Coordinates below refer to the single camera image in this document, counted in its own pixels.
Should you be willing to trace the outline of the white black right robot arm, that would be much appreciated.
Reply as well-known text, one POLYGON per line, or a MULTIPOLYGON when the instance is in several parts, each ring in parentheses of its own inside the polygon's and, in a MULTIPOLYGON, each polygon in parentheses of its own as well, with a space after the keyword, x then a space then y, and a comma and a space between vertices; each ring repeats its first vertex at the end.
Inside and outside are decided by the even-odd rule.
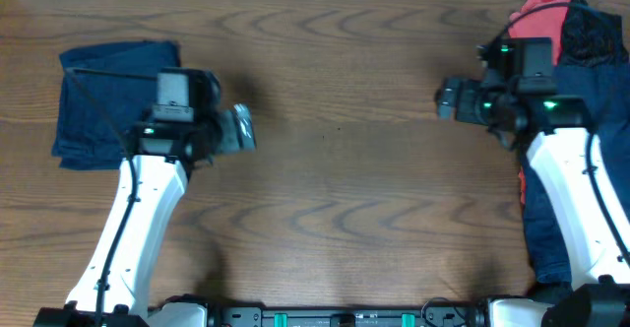
POLYGON ((538 81, 445 79, 441 118, 483 125, 527 150, 559 224, 573 288, 555 304, 492 297, 476 326, 626 326, 629 323, 629 221, 610 182, 584 101, 538 81))

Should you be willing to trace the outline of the navy blue shorts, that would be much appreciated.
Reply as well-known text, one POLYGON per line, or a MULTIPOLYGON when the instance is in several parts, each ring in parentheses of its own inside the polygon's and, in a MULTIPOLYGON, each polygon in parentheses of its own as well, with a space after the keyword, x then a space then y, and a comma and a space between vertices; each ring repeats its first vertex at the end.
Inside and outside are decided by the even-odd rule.
POLYGON ((65 77, 61 86, 56 137, 51 155, 72 170, 117 169, 122 147, 107 122, 127 133, 156 100, 153 78, 165 67, 180 65, 172 41, 123 41, 69 49, 59 55, 64 69, 98 73, 65 77))

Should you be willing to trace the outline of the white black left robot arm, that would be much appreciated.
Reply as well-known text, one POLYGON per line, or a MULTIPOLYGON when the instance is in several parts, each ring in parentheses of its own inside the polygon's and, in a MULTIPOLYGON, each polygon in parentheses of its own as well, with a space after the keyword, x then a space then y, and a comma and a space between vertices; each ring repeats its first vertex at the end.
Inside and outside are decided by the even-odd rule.
POLYGON ((256 146, 244 104, 157 105, 134 125, 111 211, 83 276, 61 308, 43 307, 36 326, 210 326, 209 305, 190 295, 150 307, 150 284, 172 213, 194 164, 256 146))

